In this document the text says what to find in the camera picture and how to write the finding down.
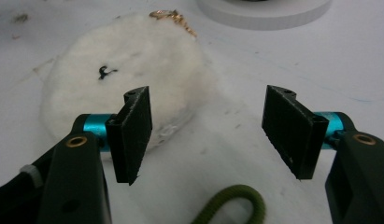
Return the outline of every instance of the wool buffing pad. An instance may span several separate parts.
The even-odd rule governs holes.
[[[171,20],[118,18],[83,35],[58,58],[44,84],[41,119],[59,141],[78,115],[118,113],[127,91],[149,86],[148,149],[157,147],[212,91],[205,61],[195,37]]]

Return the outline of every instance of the white fluffy pad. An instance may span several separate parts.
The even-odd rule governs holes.
[[[99,79],[99,69],[117,70]],[[149,86],[153,132],[160,145],[212,90],[213,77],[196,39],[170,20],[128,15],[92,30],[58,58],[45,81],[41,118],[55,140],[80,114],[114,114],[123,95]]]

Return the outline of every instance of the brass rivet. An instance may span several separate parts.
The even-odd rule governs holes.
[[[376,140],[374,138],[369,137],[369,136],[364,135],[364,134],[361,134],[361,133],[354,134],[353,137],[358,142],[364,143],[364,144],[369,145],[369,146],[373,146],[376,144]]]
[[[87,138],[84,136],[77,136],[69,139],[66,142],[67,147],[80,147],[83,146],[87,142]]]

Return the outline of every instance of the small black metal piece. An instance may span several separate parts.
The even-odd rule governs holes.
[[[116,179],[132,185],[136,180],[152,130],[149,87],[124,94],[125,105],[106,123]]]
[[[311,179],[329,121],[296,100],[296,93],[267,86],[262,127],[298,179]]]
[[[111,70],[110,72],[106,72],[107,66],[102,66],[99,68],[99,75],[100,77],[98,79],[104,79],[107,75],[109,75],[112,72],[117,72],[117,69]]]

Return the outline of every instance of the white surface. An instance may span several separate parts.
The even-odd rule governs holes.
[[[130,14],[78,38],[44,81],[41,118],[56,142],[80,114],[115,114],[127,91],[149,86],[153,131],[161,145],[213,92],[215,77],[194,36],[172,20]],[[99,79],[99,69],[115,70]]]
[[[343,111],[384,140],[384,0],[333,1],[319,20],[275,32],[221,25],[186,0],[0,0],[0,186],[55,144],[38,121],[52,59],[119,15],[174,8],[211,58],[220,95],[145,157],[131,187],[104,162],[114,223],[188,223],[233,184],[263,195],[265,223],[331,223],[324,181],[334,153],[321,152],[313,180],[295,180],[260,127],[265,86],[297,92],[314,111]],[[11,22],[23,12],[28,22]],[[226,208],[213,223],[242,223],[249,210],[243,201]]]
[[[332,0],[197,0],[214,21],[242,29],[282,30],[301,26],[321,17]]]

